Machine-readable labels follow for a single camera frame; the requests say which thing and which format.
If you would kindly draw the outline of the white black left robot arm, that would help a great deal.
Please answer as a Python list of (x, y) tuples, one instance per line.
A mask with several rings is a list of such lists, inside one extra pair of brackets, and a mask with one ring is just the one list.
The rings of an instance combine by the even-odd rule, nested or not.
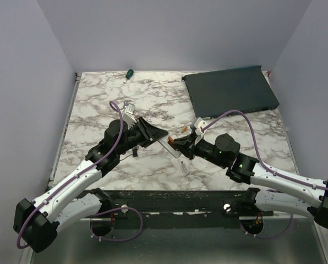
[(146, 148), (168, 136), (168, 131), (148, 123), (144, 118), (126, 123), (123, 119), (110, 122), (103, 139), (92, 147), (78, 167), (43, 195), (16, 205), (13, 229), (17, 247), (31, 247), (39, 253), (48, 248), (64, 224), (64, 209), (88, 186), (103, 178), (120, 163), (120, 156), (136, 146)]

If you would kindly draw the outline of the white remote control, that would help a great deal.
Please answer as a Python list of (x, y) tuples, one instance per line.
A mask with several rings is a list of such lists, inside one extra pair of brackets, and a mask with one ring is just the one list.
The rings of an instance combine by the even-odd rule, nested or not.
[(179, 151), (175, 150), (173, 147), (171, 147), (168, 144), (168, 137), (163, 137), (161, 139), (159, 139), (159, 143), (161, 144), (161, 146), (168, 152), (170, 153), (174, 158), (180, 158), (180, 156), (182, 155)]

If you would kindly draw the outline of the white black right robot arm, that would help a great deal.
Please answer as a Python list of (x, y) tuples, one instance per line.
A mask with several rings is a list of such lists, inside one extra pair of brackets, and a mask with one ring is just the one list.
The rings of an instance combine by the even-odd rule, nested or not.
[(226, 176), (238, 183), (264, 186), (280, 192), (267, 195), (258, 191), (243, 199), (242, 211), (249, 216), (258, 211), (282, 211), (311, 217), (328, 229), (328, 179), (313, 179), (288, 173), (240, 152), (240, 144), (228, 134), (219, 135), (213, 144), (195, 133), (170, 139), (169, 145), (192, 160), (200, 157), (227, 170)]

